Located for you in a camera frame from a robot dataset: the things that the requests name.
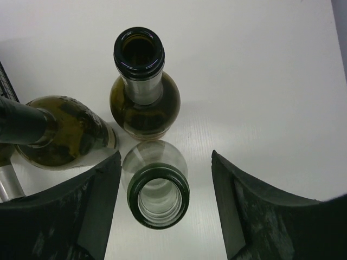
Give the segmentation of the dark bottle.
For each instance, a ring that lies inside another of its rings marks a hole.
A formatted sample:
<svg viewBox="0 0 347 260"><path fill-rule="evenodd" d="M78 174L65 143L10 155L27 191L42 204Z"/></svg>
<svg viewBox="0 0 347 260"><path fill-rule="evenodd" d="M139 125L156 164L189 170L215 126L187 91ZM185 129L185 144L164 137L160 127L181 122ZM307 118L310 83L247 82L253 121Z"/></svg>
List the dark bottle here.
<svg viewBox="0 0 347 260"><path fill-rule="evenodd" d="M118 150L116 132L80 101L44 96L22 104L1 98L1 143L14 145L30 164L66 170L95 163L91 154Z"/></svg>

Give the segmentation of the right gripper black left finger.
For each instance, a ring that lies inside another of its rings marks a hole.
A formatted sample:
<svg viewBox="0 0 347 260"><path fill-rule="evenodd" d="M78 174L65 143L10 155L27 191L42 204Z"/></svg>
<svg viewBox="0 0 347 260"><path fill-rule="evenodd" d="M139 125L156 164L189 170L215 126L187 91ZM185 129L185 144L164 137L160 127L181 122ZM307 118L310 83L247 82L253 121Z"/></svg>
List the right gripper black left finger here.
<svg viewBox="0 0 347 260"><path fill-rule="evenodd" d="M1 259L104 259L120 160L115 152L56 186L1 203Z"/></svg>

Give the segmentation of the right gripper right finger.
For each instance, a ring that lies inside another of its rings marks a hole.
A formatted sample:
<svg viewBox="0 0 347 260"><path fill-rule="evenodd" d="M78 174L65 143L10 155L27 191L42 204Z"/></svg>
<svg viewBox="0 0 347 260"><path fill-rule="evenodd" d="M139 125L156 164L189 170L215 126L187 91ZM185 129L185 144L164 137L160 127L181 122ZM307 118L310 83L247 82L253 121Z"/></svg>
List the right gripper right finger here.
<svg viewBox="0 0 347 260"><path fill-rule="evenodd" d="M211 171L228 259L346 259L346 195L291 194L217 152Z"/></svg>

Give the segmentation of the clear bottle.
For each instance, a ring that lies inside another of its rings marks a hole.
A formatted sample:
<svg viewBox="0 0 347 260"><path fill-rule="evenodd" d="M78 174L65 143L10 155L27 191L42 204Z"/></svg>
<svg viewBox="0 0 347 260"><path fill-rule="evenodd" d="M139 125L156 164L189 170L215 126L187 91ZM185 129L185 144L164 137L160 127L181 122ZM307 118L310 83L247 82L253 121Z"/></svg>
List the clear bottle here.
<svg viewBox="0 0 347 260"><path fill-rule="evenodd" d="M121 167L127 204L137 222L163 230L184 217L190 201L188 166L174 145L163 140L140 142Z"/></svg>

